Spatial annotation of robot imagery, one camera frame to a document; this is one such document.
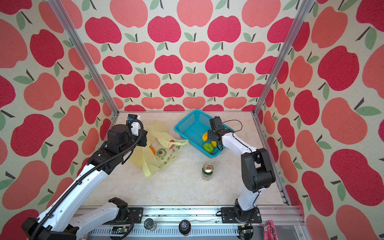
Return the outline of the aluminium frame post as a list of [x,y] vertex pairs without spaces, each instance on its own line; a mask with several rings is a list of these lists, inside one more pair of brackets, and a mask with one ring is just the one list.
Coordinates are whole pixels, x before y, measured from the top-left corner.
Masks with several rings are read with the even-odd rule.
[[73,25],[70,16],[67,14],[64,5],[61,1],[48,1],[50,6],[52,7],[55,15],[57,16],[58,20],[60,21],[61,25],[63,26],[64,30],[66,31],[67,35],[69,36],[69,39],[74,44],[74,47],[76,48],[80,58],[82,59],[83,63],[85,64],[89,74],[95,81],[95,84],[97,85],[98,89],[100,90],[104,100],[108,104],[109,108],[112,111],[112,115],[114,117],[117,117],[120,113],[119,109],[117,108],[117,105],[111,96],[103,78],[101,77],[99,71],[96,68],[96,65],[94,64],[94,61],[92,60],[91,55],[89,54],[87,48],[85,47],[84,43],[82,42],[81,38],[79,37],[77,30],[75,26]]
[[259,97],[258,103],[255,107],[255,110],[252,113],[252,117],[255,119],[259,111],[261,110],[263,104],[265,103],[265,100],[267,98],[268,93],[270,92],[270,89],[274,83],[275,80],[277,80],[277,75],[280,72],[283,63],[285,61],[286,56],[289,54],[290,50],[293,50],[293,42],[296,39],[301,26],[304,23],[304,20],[306,19],[306,16],[308,15],[308,12],[310,11],[310,8],[312,4],[315,3],[314,0],[308,0],[308,1],[301,1],[301,5],[298,9],[298,12],[294,18],[294,21],[292,23],[292,26],[287,34],[286,40],[283,42],[283,45],[281,47],[281,50],[279,51],[279,55],[277,57],[277,60],[275,61],[275,64],[272,68],[271,73],[269,74],[265,87],[262,91],[261,96]]

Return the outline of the yellow toy mango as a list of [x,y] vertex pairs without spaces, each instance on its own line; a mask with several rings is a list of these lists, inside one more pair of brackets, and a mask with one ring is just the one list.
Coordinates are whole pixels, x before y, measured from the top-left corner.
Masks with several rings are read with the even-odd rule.
[[204,135],[202,136],[202,140],[203,142],[207,142],[208,141],[208,133],[204,133]]

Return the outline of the green toy fruit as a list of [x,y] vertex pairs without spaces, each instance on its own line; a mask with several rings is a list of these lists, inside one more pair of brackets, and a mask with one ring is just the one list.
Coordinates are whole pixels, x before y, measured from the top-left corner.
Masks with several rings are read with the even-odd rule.
[[215,150],[215,147],[211,143],[205,143],[203,146],[204,151],[206,151],[208,154],[212,154]]

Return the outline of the yellow plastic avocado-print bag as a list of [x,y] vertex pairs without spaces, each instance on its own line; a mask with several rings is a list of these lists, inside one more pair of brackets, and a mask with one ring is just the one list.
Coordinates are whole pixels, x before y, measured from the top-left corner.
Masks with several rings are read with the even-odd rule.
[[147,145],[136,147],[128,159],[129,163],[142,168],[144,175],[150,179],[161,169],[172,163],[181,153],[183,146],[189,144],[188,140],[178,140],[170,134],[170,129],[161,122],[148,125]]

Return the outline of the black round knob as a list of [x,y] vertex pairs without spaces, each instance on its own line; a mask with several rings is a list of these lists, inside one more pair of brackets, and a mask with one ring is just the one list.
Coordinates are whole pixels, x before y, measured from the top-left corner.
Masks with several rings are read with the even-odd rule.
[[181,220],[178,229],[183,236],[188,236],[191,233],[192,225],[188,220]]

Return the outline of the pink snack packet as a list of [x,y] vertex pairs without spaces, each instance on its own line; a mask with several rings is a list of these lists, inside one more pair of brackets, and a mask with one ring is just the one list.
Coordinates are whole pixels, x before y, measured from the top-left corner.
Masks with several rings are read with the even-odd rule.
[[278,232],[273,220],[266,221],[265,224],[260,224],[263,228],[263,240],[278,240]]

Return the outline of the teal plastic mesh basket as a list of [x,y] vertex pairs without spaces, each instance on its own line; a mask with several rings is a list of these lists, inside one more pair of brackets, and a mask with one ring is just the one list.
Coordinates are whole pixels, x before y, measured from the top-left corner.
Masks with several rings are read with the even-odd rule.
[[212,118],[201,110],[193,110],[174,126],[176,133],[208,158],[216,158],[221,150],[225,149],[225,147],[215,148],[211,154],[204,150],[206,142],[203,141],[203,135],[211,130],[210,119]]

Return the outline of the aluminium frame post left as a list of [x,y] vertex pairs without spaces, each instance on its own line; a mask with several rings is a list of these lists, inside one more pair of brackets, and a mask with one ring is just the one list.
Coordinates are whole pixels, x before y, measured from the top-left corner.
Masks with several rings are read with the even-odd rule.
[[60,21],[61,25],[63,26],[64,30],[66,31],[67,35],[69,36],[69,39],[74,44],[74,47],[76,48],[80,58],[82,59],[83,63],[85,64],[89,74],[95,81],[95,84],[97,85],[98,89],[100,90],[104,100],[108,104],[109,108],[112,111],[112,115],[114,117],[117,117],[120,113],[119,109],[117,108],[117,105],[111,96],[103,78],[101,77],[99,71],[96,68],[96,65],[94,64],[94,61],[92,60],[91,55],[89,54],[87,48],[85,47],[84,43],[82,42],[81,38],[79,37],[77,30],[75,26],[73,25],[70,16],[67,14],[64,5],[61,1],[48,1],[50,6],[52,7],[55,15],[57,16],[58,20]]

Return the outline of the small glass jar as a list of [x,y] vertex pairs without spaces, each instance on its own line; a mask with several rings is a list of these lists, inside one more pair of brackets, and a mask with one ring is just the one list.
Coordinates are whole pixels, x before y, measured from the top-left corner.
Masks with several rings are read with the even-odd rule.
[[148,231],[154,231],[157,228],[157,224],[153,219],[148,218],[144,222],[144,228]]

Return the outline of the green drink can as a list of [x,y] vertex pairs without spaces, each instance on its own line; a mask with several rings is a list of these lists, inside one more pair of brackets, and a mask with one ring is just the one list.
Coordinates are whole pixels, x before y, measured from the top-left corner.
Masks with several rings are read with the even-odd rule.
[[208,181],[208,180],[212,179],[213,173],[214,173],[213,165],[211,165],[209,163],[203,165],[203,167],[202,167],[202,177],[203,177],[204,180]]

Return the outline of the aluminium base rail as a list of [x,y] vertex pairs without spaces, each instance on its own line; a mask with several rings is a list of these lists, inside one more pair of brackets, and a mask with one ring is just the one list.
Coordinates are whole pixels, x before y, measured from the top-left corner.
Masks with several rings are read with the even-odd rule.
[[[239,237],[240,223],[223,223],[222,206],[144,206],[141,214],[135,217],[141,222],[126,237],[128,240],[236,240]],[[148,231],[144,228],[146,219],[153,219],[157,228]],[[192,225],[191,233],[183,236],[178,229],[181,220]],[[298,207],[287,205],[259,205],[256,218],[252,220],[253,240],[262,240],[263,228],[260,224],[273,220],[280,240],[309,240],[310,234]]]

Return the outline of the aluminium frame post right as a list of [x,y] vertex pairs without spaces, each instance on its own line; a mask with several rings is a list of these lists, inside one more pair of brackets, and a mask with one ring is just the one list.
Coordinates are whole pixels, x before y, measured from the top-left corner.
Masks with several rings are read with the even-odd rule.
[[306,19],[306,16],[308,15],[308,12],[310,11],[310,8],[312,4],[315,3],[314,0],[308,0],[308,1],[301,1],[301,5],[298,9],[298,12],[294,18],[294,21],[292,23],[292,26],[287,34],[286,40],[283,42],[283,45],[281,47],[281,50],[279,51],[279,55],[277,57],[277,60],[275,61],[275,64],[272,68],[271,73],[269,74],[265,87],[262,91],[261,96],[259,97],[258,103],[255,107],[255,110],[252,113],[252,117],[255,119],[259,111],[261,110],[263,104],[265,103],[265,100],[267,98],[268,93],[270,92],[270,89],[274,83],[275,80],[277,80],[277,75],[280,72],[283,63],[285,61],[286,56],[289,54],[290,50],[293,50],[293,42],[296,39],[301,26],[304,23],[304,20]]

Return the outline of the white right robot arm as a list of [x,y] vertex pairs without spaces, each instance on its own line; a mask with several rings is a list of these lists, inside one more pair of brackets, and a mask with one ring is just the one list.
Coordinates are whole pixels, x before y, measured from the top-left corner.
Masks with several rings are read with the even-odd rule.
[[256,212],[257,200],[276,181],[268,151],[257,149],[238,138],[235,131],[227,129],[220,117],[210,119],[208,140],[231,150],[241,159],[241,173],[245,188],[235,200],[234,212],[239,223],[250,222]]

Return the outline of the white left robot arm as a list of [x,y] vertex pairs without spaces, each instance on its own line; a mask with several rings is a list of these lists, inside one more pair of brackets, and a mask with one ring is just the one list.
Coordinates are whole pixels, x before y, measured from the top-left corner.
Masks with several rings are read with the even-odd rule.
[[120,164],[125,155],[137,146],[147,144],[147,131],[139,120],[127,125],[115,125],[108,131],[108,139],[89,158],[83,170],[63,194],[37,218],[29,217],[22,230],[30,240],[78,240],[93,229],[108,222],[130,225],[134,218],[128,204],[112,198],[105,205],[79,218],[74,214],[93,192]]

